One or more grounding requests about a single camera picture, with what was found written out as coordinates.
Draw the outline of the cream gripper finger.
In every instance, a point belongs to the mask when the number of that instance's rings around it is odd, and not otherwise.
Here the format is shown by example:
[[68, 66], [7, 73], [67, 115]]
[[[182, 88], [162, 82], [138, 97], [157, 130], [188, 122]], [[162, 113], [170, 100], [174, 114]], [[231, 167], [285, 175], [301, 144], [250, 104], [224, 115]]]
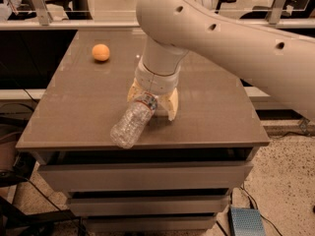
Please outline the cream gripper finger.
[[137, 97], [141, 96], [144, 93], [144, 89], [140, 86], [137, 80], [134, 80], [133, 84], [130, 86], [127, 101], [131, 102], [135, 100]]
[[177, 88], [172, 92], [159, 95], [157, 97], [156, 116], [166, 117], [169, 121], [173, 121], [177, 115], [178, 102]]

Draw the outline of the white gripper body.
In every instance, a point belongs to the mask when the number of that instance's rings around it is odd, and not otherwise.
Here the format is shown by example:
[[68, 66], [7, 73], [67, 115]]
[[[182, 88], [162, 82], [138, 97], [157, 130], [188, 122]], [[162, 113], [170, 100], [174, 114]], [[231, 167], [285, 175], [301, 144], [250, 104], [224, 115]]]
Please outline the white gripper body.
[[140, 61], [135, 70], [135, 80], [139, 84], [142, 90], [147, 91], [155, 95], [163, 95], [169, 92], [173, 92], [178, 85], [180, 67], [177, 66], [175, 71], [167, 76], [159, 75], [151, 72]]

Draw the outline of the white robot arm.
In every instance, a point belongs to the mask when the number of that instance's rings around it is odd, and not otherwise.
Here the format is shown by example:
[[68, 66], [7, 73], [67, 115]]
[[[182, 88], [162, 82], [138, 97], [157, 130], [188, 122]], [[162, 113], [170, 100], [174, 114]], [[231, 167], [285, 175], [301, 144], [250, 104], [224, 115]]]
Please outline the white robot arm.
[[193, 51], [314, 120], [314, 39], [234, 21], [212, 12], [211, 5], [211, 0], [138, 0], [137, 21], [147, 34], [135, 72], [141, 89], [155, 95], [173, 91], [180, 60]]

